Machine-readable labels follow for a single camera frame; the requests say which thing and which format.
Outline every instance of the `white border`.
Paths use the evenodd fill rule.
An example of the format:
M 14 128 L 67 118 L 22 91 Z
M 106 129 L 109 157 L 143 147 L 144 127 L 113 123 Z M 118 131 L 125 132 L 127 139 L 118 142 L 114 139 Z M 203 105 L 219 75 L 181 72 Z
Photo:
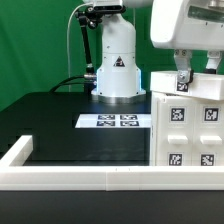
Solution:
M 33 150 L 22 136 L 0 160 L 0 190 L 224 190 L 224 167 L 23 167 Z

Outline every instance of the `white block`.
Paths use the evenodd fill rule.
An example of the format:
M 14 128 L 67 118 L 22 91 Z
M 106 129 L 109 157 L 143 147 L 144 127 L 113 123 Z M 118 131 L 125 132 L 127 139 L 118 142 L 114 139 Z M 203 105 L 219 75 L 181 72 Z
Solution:
M 186 145 L 188 138 L 185 135 L 168 135 L 168 142 L 172 145 Z
M 176 71 L 152 72 L 151 91 L 224 100 L 224 76 L 195 73 L 193 82 L 187 85 L 177 83 Z
M 222 139 L 219 136 L 201 136 L 203 145 L 222 145 Z

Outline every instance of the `black surface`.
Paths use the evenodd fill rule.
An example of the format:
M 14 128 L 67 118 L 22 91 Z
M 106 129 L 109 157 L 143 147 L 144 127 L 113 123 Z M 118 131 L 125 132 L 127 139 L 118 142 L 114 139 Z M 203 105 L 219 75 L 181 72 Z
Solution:
M 37 158 L 36 163 L 41 158 L 46 159 L 47 157 L 53 160 L 46 159 L 45 163 L 54 165 L 55 161 L 60 163 L 59 157 L 62 155 L 64 156 L 64 160 L 61 160 L 62 165 L 63 163 L 69 164 L 72 161 L 66 153 L 71 153 L 69 150 L 72 147 L 69 149 L 63 147 L 64 143 L 61 141 L 72 140 L 71 133 L 76 133 L 72 127 L 72 120 L 76 119 L 78 113 L 148 113 L 150 112 L 149 105 L 150 102 L 147 101 L 114 107 L 91 103 L 82 94 L 34 93 L 26 95 L 0 113 L 0 149 L 2 151 L 0 155 L 2 156 L 8 150 L 8 145 L 13 144 L 20 135 L 34 134 L 35 153 L 32 157 Z M 101 134 L 115 135 L 119 138 L 115 130 L 112 132 L 99 132 L 96 144 L 102 138 Z M 94 138 L 89 140 L 91 139 L 89 134 L 94 134 L 94 132 L 86 137 L 82 134 L 85 135 L 81 130 L 78 136 L 82 137 L 79 141 L 84 142 L 83 146 L 93 141 Z M 131 149 L 131 154 L 128 153 L 124 158 L 132 158 L 134 163 L 144 163 L 146 160 L 143 157 L 147 155 L 145 149 L 149 144 L 147 142 L 148 130 L 144 129 L 137 134 L 136 137 L 142 140 L 141 144 L 135 143 L 133 135 L 136 133 L 131 134 L 133 138 L 131 144 L 139 147 L 140 157 L 134 158 L 137 151 Z M 120 141 L 119 144 L 121 143 L 123 153 L 127 142 Z M 95 144 L 93 142 L 91 144 L 91 150 L 93 150 Z M 84 152 L 78 155 L 80 158 L 83 156 L 84 160 L 80 163 L 83 165 L 86 159 Z M 96 153 L 94 156 L 100 156 L 100 151 L 94 152 Z M 116 150 L 108 151 L 108 155 L 112 156 L 114 152 Z M 112 162 L 122 163 L 125 162 L 124 158 L 119 157 Z M 106 157 L 103 161 L 111 162 Z M 94 164 L 101 164 L 101 162 L 97 159 Z M 223 220 L 224 191 L 0 191 L 1 224 L 223 224 Z
M 148 165 L 150 129 L 74 128 L 80 113 L 150 113 L 150 100 L 111 105 L 83 93 L 32 93 L 0 113 L 0 151 L 22 134 L 34 137 L 25 165 Z
M 223 224 L 224 193 L 0 192 L 1 224 Z

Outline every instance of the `warning label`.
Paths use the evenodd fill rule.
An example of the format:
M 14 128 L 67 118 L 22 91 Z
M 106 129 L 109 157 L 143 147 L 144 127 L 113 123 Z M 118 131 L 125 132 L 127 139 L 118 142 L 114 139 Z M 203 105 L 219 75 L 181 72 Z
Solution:
M 114 64 L 114 67 L 125 67 L 124 62 L 123 62 L 123 60 L 122 60 L 121 57 L 119 57 L 119 58 L 117 59 L 117 61 L 116 61 L 115 64 Z

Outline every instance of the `cable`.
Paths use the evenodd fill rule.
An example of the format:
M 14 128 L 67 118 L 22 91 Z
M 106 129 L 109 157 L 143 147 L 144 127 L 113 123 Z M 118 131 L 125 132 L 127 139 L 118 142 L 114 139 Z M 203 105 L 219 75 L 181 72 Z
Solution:
M 72 80 L 74 80 L 74 79 L 82 79 L 82 78 L 84 78 L 84 76 L 73 76 L 73 77 L 67 78 L 67 79 L 63 80 L 62 82 L 58 83 L 56 86 L 54 86 L 54 87 L 50 90 L 50 92 L 53 93 L 53 92 L 55 92 L 60 86 L 69 84 L 69 83 L 67 83 L 67 82 L 69 82 L 69 81 L 72 81 Z
M 78 9 L 80 9 L 83 6 L 89 6 L 89 5 L 93 5 L 93 3 L 86 3 L 86 4 L 82 4 L 78 7 L 76 7 L 70 18 L 68 21 L 68 27 L 67 27 L 67 58 L 68 58 L 68 77 L 71 77 L 71 56 L 70 56 L 70 29 L 71 29 L 71 22 L 72 22 L 72 18 L 74 16 L 74 14 L 78 11 Z

